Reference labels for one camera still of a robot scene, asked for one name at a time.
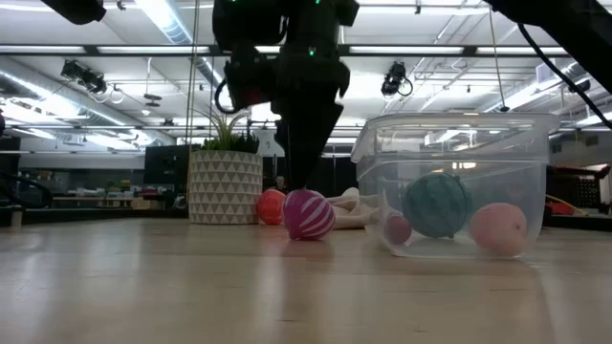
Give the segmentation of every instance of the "striped ball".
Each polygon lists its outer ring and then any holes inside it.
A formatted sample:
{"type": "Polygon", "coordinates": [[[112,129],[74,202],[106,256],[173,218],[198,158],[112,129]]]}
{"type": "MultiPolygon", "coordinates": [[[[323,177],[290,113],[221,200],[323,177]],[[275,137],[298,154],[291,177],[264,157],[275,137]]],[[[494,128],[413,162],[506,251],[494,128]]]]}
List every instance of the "striped ball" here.
{"type": "Polygon", "coordinates": [[[318,240],[332,230],[336,214],[320,194],[301,189],[292,191],[285,198],[283,222],[290,239],[318,240]]]}

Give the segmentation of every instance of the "orange ball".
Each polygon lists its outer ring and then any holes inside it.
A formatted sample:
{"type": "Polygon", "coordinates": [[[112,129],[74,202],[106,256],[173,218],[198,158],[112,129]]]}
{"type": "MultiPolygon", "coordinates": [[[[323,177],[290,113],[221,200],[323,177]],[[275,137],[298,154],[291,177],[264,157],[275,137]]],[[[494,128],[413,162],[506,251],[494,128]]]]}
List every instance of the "orange ball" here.
{"type": "Polygon", "coordinates": [[[282,223],[282,207],[285,194],[274,189],[266,190],[257,201],[257,214],[266,225],[277,226],[282,223]]]}

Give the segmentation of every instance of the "black cable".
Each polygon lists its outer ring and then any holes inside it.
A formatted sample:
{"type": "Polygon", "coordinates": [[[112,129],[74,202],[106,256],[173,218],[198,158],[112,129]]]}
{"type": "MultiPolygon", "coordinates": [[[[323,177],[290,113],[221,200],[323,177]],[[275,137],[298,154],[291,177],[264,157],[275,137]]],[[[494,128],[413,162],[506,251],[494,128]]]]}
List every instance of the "black cable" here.
{"type": "Polygon", "coordinates": [[[403,94],[402,92],[400,92],[400,90],[398,90],[398,94],[400,94],[400,96],[402,97],[408,97],[410,95],[412,95],[412,92],[414,92],[414,85],[412,84],[412,81],[410,81],[407,77],[405,78],[405,82],[408,83],[408,85],[410,85],[410,92],[408,92],[407,94],[403,94]]]}
{"type": "Polygon", "coordinates": [[[219,101],[219,97],[221,96],[221,91],[223,91],[223,88],[226,86],[226,83],[227,83],[226,80],[223,79],[223,81],[221,81],[219,86],[217,86],[217,91],[214,92],[214,104],[217,106],[217,109],[219,109],[219,111],[221,111],[222,113],[226,115],[234,115],[234,114],[237,114],[240,111],[240,109],[228,110],[224,108],[223,106],[221,106],[221,102],[219,101]]]}
{"type": "Polygon", "coordinates": [[[51,193],[51,191],[47,187],[39,183],[32,182],[25,178],[13,176],[6,172],[0,171],[0,181],[2,180],[6,182],[11,182],[11,181],[20,182],[20,183],[23,183],[29,186],[33,186],[39,189],[41,192],[40,203],[32,203],[32,202],[21,200],[17,196],[13,195],[12,192],[9,190],[8,185],[0,184],[0,195],[4,195],[13,204],[18,204],[23,207],[31,208],[31,209],[39,209],[39,208],[44,208],[44,207],[51,205],[51,202],[54,200],[54,195],[51,193]]]}
{"type": "Polygon", "coordinates": [[[603,115],[603,113],[597,107],[597,105],[595,105],[593,100],[591,100],[591,98],[589,98],[589,96],[587,96],[586,93],[584,93],[584,91],[580,89],[580,87],[576,86],[576,84],[574,83],[574,81],[572,81],[571,78],[565,75],[562,71],[560,71],[557,68],[557,66],[553,64],[553,62],[551,62],[551,60],[546,56],[546,54],[544,54],[544,52],[537,46],[534,39],[529,35],[529,33],[527,32],[527,29],[525,29],[525,25],[518,24],[518,29],[523,34],[523,37],[525,37],[525,39],[527,40],[527,43],[529,43],[529,45],[532,46],[532,48],[534,48],[537,56],[539,56],[539,58],[541,58],[542,61],[544,61],[544,63],[548,66],[548,68],[550,68],[553,72],[555,72],[555,74],[558,75],[558,77],[560,77],[561,80],[563,80],[572,90],[574,90],[582,98],[582,100],[584,100],[584,102],[591,108],[591,110],[593,110],[595,115],[597,115],[597,117],[601,119],[601,122],[605,124],[605,126],[612,129],[612,122],[610,122],[603,115]]]}

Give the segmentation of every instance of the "potted plant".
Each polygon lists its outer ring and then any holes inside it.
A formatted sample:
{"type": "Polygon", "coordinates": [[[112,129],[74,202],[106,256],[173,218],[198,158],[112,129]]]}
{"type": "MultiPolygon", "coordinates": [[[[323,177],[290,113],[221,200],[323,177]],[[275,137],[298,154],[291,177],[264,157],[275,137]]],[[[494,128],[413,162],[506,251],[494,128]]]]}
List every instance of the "potted plant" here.
{"type": "Polygon", "coordinates": [[[189,219],[193,224],[257,224],[256,204],[261,195],[263,160],[259,139],[233,134],[235,124],[225,117],[208,116],[218,138],[205,140],[191,153],[189,165],[189,219]]]}

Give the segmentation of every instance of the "pink ball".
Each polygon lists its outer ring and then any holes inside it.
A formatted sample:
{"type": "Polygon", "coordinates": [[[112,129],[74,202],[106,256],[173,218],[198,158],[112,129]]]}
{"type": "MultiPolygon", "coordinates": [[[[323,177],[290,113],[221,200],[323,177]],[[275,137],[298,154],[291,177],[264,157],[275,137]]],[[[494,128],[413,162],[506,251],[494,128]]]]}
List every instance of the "pink ball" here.
{"type": "Polygon", "coordinates": [[[336,214],[320,194],[301,189],[285,198],[283,222],[292,240],[318,240],[332,230],[336,214]]]}
{"type": "Polygon", "coordinates": [[[488,204],[471,218],[470,233],[478,246],[499,256],[514,257],[527,246],[527,218],[518,206],[488,204]]]}
{"type": "Polygon", "coordinates": [[[401,245],[410,239],[412,226],[404,216],[391,214],[386,218],[382,233],[392,245],[401,245]]]}

